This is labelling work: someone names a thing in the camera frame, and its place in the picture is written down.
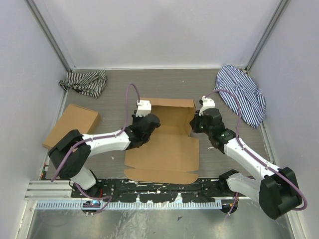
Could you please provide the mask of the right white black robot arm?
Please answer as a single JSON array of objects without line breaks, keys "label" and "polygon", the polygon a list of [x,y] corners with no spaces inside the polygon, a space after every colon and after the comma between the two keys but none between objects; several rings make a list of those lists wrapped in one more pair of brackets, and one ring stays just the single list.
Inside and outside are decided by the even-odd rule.
[{"label": "right white black robot arm", "polygon": [[271,219],[286,214],[302,204],[298,183],[292,169],[279,168],[248,147],[234,131],[225,127],[218,109],[196,110],[190,121],[194,133],[204,133],[211,145],[243,166],[250,176],[230,170],[219,176],[219,190],[224,196],[240,193],[259,203]]}]

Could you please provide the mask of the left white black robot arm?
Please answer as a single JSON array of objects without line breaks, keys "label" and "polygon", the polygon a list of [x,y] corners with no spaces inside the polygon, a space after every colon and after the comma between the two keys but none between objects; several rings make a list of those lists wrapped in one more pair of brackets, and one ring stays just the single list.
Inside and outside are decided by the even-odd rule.
[{"label": "left white black robot arm", "polygon": [[48,153],[56,171],[51,178],[70,180],[82,195],[93,198],[100,192],[97,177],[85,168],[86,160],[109,151],[125,151],[147,143],[153,131],[160,127],[160,119],[154,114],[133,117],[133,123],[118,131],[103,134],[81,134],[69,131]]}]

